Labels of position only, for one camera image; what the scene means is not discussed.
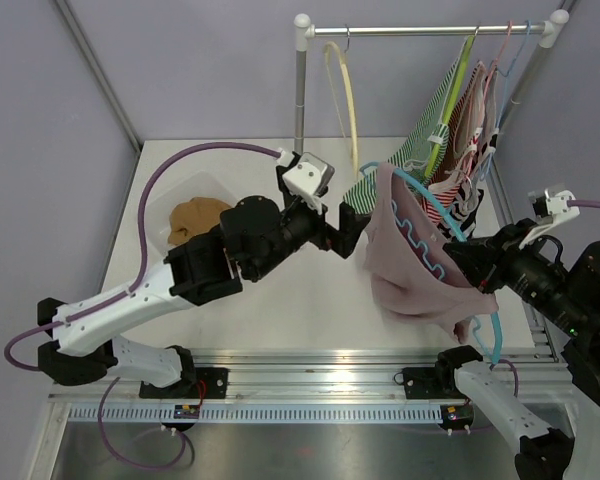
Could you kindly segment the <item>cream hanger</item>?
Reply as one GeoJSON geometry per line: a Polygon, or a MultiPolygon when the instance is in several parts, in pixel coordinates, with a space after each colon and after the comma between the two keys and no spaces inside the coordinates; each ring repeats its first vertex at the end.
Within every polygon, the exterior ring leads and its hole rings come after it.
{"type": "Polygon", "coordinates": [[[333,100],[336,117],[340,129],[341,137],[349,145],[349,159],[351,162],[351,168],[355,178],[359,176],[359,141],[358,141],[358,129],[357,129],[357,115],[355,107],[355,99],[353,92],[353,85],[351,82],[349,66],[347,62],[347,51],[348,49],[342,50],[340,46],[334,41],[327,41],[323,46],[323,60],[325,66],[325,72],[327,75],[327,81],[331,91],[331,97],[333,100]],[[340,78],[342,81],[342,91],[344,94],[346,116],[348,119],[348,128],[345,128],[344,115],[340,109],[339,104],[339,90],[336,88],[336,82],[332,73],[332,60],[335,59],[339,68],[340,78]]]}

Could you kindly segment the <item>brown tank top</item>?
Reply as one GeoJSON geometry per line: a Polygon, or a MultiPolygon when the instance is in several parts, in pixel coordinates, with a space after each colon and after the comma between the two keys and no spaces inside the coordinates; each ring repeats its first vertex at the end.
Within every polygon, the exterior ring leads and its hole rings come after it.
{"type": "Polygon", "coordinates": [[[178,204],[169,217],[168,244],[180,246],[194,236],[207,233],[219,223],[220,214],[230,208],[226,202],[208,197],[194,197],[178,204]]]}

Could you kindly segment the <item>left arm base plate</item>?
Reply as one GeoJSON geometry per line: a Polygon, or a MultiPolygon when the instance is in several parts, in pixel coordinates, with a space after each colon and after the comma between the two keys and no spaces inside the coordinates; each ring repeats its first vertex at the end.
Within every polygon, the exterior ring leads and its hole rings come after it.
{"type": "Polygon", "coordinates": [[[139,397],[142,399],[204,399],[221,400],[227,395],[229,370],[221,367],[197,367],[196,383],[177,382],[174,385],[158,388],[151,384],[142,383],[139,397]]]}

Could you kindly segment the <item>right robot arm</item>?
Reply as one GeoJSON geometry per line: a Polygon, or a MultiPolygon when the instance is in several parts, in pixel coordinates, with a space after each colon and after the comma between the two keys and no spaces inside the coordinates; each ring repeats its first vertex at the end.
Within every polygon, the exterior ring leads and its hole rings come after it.
{"type": "Polygon", "coordinates": [[[451,242],[446,254],[482,293],[506,287],[567,338],[559,355],[571,375],[577,418],[573,435],[537,418],[495,376],[495,366],[469,346],[439,353],[434,384],[446,396],[463,394],[507,441],[521,479],[600,479],[600,240],[571,268],[547,259],[543,234],[528,241],[526,219],[491,237],[451,242]]]}

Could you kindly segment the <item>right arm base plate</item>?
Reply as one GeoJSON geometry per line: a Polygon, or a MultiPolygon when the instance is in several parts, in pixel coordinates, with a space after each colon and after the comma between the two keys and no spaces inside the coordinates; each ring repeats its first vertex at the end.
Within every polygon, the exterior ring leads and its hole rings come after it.
{"type": "Polygon", "coordinates": [[[393,382],[408,400],[467,400],[457,390],[445,389],[434,367],[405,367],[393,375],[393,382]]]}

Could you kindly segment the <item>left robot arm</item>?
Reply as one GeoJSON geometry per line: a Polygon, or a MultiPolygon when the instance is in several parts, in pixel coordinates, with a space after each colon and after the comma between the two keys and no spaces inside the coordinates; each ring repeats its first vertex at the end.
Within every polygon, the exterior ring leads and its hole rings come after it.
{"type": "Polygon", "coordinates": [[[114,375],[186,397],[197,384],[190,351],[143,345],[124,338],[124,332],[238,294],[244,281],[263,279],[307,243],[346,259],[369,221],[346,203],[340,204],[339,225],[333,227],[300,198],[279,209],[265,197],[246,197],[222,212],[209,232],[170,250],[139,284],[74,304],[41,301],[38,320],[49,327],[52,339],[39,347],[38,367],[63,386],[114,375]]]}

